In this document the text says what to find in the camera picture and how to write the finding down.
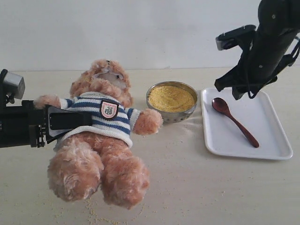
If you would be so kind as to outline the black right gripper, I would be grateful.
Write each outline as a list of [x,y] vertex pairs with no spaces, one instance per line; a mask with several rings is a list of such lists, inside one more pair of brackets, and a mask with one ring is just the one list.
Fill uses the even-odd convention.
[[259,26],[247,44],[239,66],[230,69],[214,82],[221,92],[232,87],[235,100],[244,94],[256,97],[264,86],[277,80],[277,75],[291,66],[300,53],[300,46],[286,51],[300,32],[300,2],[298,0],[262,0],[258,7]]

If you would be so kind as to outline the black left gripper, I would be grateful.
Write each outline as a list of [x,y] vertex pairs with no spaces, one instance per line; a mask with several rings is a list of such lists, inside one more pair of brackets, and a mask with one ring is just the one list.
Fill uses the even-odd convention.
[[0,146],[2,148],[29,145],[44,147],[81,126],[91,126],[87,112],[73,112],[47,105],[34,107],[32,100],[19,106],[0,106]]

